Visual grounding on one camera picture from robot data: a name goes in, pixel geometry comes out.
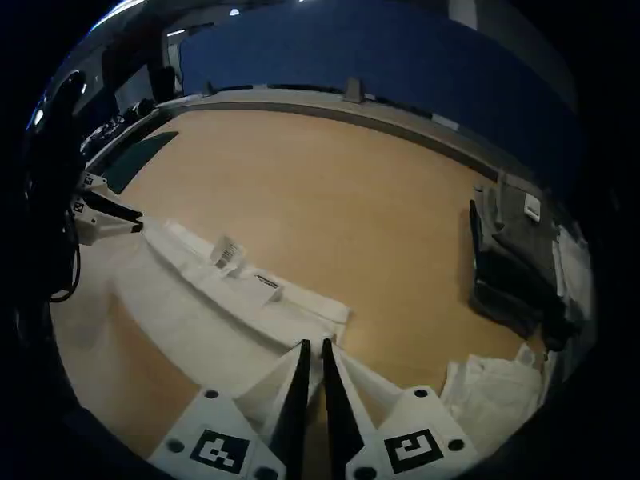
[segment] cable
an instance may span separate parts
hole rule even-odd
[[[78,238],[78,230],[75,226],[74,214],[71,212],[71,207],[69,207],[66,211],[66,228],[67,231],[71,232],[71,235],[73,237],[72,242],[75,249],[75,276],[69,291],[61,297],[51,297],[49,299],[49,302],[51,303],[61,303],[65,300],[69,300],[69,298],[71,298],[71,295],[73,295],[78,288],[78,284],[80,283],[80,239]]]

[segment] wooden tabletop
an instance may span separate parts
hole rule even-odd
[[[266,111],[183,114],[124,202],[353,309],[343,348],[403,386],[440,391],[450,360],[512,359],[522,340],[473,313],[469,200],[488,180],[411,142],[324,118]],[[80,401],[148,457],[198,391],[117,298],[104,319],[56,315]],[[307,431],[306,478],[328,478],[322,394]]]

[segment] blue wall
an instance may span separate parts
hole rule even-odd
[[[181,46],[185,93],[255,84],[366,91],[435,112],[510,152],[565,196],[582,155],[578,120],[499,44],[419,6],[307,0],[254,10]]]

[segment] label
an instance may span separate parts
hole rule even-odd
[[[226,235],[221,236],[215,243],[209,258],[222,277],[244,266],[245,248]]]
[[[279,284],[260,274],[242,282],[242,294],[258,307],[264,306],[267,302],[278,300],[281,289]]]
[[[534,222],[540,222],[540,200],[532,194],[525,195],[525,215]]]

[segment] folded clothes stack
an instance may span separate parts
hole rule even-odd
[[[470,306],[528,338],[542,325],[549,350],[576,333],[558,296],[552,209],[536,186],[500,174],[470,202],[474,284]]]

